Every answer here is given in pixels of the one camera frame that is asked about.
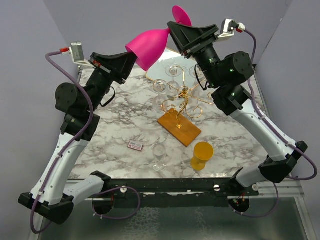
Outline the pink plastic goblet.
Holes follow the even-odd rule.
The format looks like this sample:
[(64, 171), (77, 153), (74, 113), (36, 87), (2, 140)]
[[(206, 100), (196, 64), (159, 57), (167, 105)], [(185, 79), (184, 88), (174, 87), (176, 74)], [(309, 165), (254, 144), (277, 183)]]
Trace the pink plastic goblet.
[(170, 32), (168, 27), (145, 31), (131, 40), (125, 48), (136, 55), (136, 64), (148, 71), (165, 51)]

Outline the clear round wine glass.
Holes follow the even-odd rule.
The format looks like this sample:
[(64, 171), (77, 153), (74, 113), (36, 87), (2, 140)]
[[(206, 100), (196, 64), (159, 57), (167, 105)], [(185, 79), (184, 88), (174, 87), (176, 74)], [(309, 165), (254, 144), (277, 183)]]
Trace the clear round wine glass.
[(182, 74), (182, 68), (179, 65), (173, 64), (168, 65), (165, 68), (165, 73), (170, 77), (170, 80), (167, 82), (166, 93), (167, 97), (170, 100), (173, 100), (175, 96), (177, 96), (180, 91), (180, 84), (176, 81), (176, 78)]

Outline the small clear stemmed glass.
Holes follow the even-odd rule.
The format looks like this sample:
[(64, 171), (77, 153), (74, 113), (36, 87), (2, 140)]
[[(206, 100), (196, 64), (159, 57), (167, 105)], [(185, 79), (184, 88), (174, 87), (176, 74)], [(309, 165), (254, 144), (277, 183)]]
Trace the small clear stemmed glass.
[(166, 157), (165, 146), (161, 143), (155, 144), (152, 150), (152, 154), (154, 157), (153, 169), (157, 172), (163, 171), (167, 167), (167, 163), (165, 161), (165, 157)]

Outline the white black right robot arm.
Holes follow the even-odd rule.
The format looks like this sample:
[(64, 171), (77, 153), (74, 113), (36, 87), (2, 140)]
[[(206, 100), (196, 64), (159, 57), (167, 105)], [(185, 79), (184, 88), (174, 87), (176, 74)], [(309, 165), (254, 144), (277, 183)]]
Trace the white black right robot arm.
[(282, 132), (254, 103), (253, 93), (242, 84), (254, 75), (248, 53), (238, 51), (220, 59), (213, 44), (244, 32), (243, 23), (226, 19), (222, 28), (215, 24), (206, 27), (188, 26), (173, 21), (167, 24), (180, 54), (194, 58), (207, 80), (206, 87), (216, 107), (240, 123), (263, 146), (266, 160), (258, 166), (238, 170), (231, 178), (229, 189), (240, 196), (248, 187), (264, 181), (281, 183), (289, 176), (308, 146)]

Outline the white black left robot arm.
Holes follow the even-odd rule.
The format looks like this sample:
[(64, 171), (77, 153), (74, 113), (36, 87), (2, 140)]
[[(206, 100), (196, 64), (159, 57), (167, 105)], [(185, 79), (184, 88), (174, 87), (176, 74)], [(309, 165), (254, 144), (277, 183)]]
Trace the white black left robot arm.
[(95, 110), (109, 103), (102, 103), (112, 89), (112, 83), (124, 84), (130, 75), (137, 56), (133, 52), (116, 55), (92, 53), (89, 64), (94, 67), (92, 76), (81, 86), (68, 72), (52, 60), (66, 49), (47, 53), (46, 60), (64, 74), (71, 82), (58, 86), (55, 92), (55, 108), (65, 114), (57, 145), (52, 157), (37, 184), (30, 192), (22, 193), (18, 203), (30, 209), (30, 226), (34, 233), (36, 214), (50, 222), (61, 225), (71, 215), (74, 207), (85, 199), (97, 195), (106, 197), (112, 188), (111, 178), (99, 171), (71, 187), (66, 187), (70, 173), (81, 153), (97, 130), (100, 117)]

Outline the wooden rack base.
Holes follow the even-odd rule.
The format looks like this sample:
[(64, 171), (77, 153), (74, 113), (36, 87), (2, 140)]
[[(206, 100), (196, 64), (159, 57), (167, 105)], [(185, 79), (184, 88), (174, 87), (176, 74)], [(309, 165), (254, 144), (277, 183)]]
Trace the wooden rack base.
[(178, 111), (171, 108), (157, 122), (176, 138), (183, 146), (188, 147), (202, 131)]

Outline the gold framed whiteboard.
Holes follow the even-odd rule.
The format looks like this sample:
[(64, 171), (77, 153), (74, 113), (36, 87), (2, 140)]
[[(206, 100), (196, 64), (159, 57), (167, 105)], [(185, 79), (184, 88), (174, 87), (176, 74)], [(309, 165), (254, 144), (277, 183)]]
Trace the gold framed whiteboard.
[(176, 81), (180, 86), (192, 88), (196, 85), (194, 67), (196, 61), (166, 48), (158, 61), (146, 72), (149, 80)]

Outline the small red white box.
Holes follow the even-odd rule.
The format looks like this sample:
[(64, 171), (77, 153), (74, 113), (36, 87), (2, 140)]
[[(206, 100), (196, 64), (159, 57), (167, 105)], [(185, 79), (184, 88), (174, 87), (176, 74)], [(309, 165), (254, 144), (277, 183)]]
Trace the small red white box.
[(131, 141), (128, 143), (128, 146), (127, 146), (127, 147), (128, 147), (129, 149), (132, 149), (132, 150), (136, 150), (136, 151), (141, 152), (142, 149), (143, 149), (143, 146), (144, 146), (143, 143), (138, 142), (138, 141), (133, 141), (133, 140), (131, 140)]

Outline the yellow plastic goblet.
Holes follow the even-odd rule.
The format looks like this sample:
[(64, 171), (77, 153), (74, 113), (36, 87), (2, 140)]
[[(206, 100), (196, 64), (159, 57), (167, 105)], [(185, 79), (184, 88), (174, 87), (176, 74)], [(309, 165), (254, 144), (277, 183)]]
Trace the yellow plastic goblet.
[(195, 171), (202, 171), (213, 155), (214, 148), (210, 143), (204, 141), (199, 142), (194, 147), (190, 165)]

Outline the black mounting rail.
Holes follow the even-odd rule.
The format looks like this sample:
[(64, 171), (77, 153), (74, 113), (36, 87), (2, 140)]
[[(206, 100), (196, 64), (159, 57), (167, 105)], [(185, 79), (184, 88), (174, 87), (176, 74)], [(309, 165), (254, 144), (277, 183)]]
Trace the black mounting rail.
[(258, 196), (251, 186), (236, 186), (233, 179), (223, 178), (119, 178), (94, 171), (102, 178), (102, 195), (94, 194), (95, 206), (122, 209), (227, 207), (229, 197)]

